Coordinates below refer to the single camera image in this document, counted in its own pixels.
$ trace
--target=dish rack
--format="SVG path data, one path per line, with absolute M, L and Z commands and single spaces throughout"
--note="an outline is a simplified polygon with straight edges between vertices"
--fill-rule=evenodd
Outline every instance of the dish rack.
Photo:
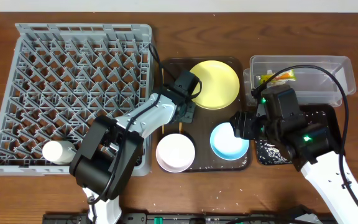
M 16 24 L 20 33 L 0 112 L 0 175 L 68 174 L 42 157 L 43 145 L 78 149 L 99 115 L 122 116 L 153 87 L 145 24 Z M 150 137 L 132 175 L 150 171 Z M 107 147 L 100 150 L 114 156 Z

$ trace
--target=yellow plate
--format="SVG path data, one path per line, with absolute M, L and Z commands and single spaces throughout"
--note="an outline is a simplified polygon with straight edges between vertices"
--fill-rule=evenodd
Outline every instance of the yellow plate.
M 240 90 L 239 77 L 227 64 L 209 60 L 197 64 L 190 72 L 203 82 L 200 95 L 193 99 L 198 106 L 210 110 L 222 109 L 237 98 Z

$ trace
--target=white background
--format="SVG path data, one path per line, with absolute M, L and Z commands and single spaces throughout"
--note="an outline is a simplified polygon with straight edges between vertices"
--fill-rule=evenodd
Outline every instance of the white background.
M 0 0 L 0 12 L 358 12 L 358 0 Z

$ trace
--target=food packet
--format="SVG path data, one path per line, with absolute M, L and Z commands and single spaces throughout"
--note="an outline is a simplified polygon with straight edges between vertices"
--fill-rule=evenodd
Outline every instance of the food packet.
M 268 70 L 266 75 L 261 75 L 259 83 L 262 84 L 266 82 L 272 75 L 274 75 L 273 71 Z M 267 87 L 282 85 L 287 81 L 296 81 L 296 76 L 293 73 L 293 69 L 277 75 L 271 82 L 267 84 Z

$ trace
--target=brown tabletop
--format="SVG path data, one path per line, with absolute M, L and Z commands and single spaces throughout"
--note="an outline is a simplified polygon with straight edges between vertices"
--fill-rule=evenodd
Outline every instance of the brown tabletop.
M 346 153 L 358 181 L 358 14 L 0 13 L 0 107 L 19 37 L 16 22 L 149 24 L 162 60 L 227 55 L 248 68 L 253 55 L 348 56 L 357 92 L 349 97 Z M 342 128 L 343 106 L 336 112 Z M 47 212 L 87 210 L 85 200 L 69 175 L 0 177 L 0 223 L 40 223 Z M 299 204 L 329 211 L 292 165 L 263 166 L 256 159 L 243 172 L 173 175 L 160 170 L 153 157 L 152 173 L 131 178 L 120 201 L 124 210 L 150 213 L 242 214 Z

